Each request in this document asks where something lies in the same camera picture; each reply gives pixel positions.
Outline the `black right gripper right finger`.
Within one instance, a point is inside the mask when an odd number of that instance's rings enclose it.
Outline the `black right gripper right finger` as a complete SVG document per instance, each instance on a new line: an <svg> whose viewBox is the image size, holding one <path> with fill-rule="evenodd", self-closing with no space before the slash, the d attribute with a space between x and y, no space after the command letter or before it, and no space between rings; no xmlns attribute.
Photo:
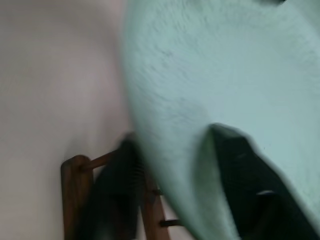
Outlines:
<svg viewBox="0 0 320 240"><path fill-rule="evenodd" d="M280 176L253 149L248 139L228 126L210 132L238 235L243 240L318 240Z"/></svg>

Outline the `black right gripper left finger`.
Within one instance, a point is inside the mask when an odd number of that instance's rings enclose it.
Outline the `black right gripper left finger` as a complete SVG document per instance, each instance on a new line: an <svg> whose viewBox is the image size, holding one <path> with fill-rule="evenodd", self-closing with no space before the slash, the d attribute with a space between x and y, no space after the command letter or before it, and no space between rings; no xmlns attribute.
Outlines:
<svg viewBox="0 0 320 240"><path fill-rule="evenodd" d="M80 215L79 239L135 239L144 187L145 171L139 149L127 137L90 190Z"/></svg>

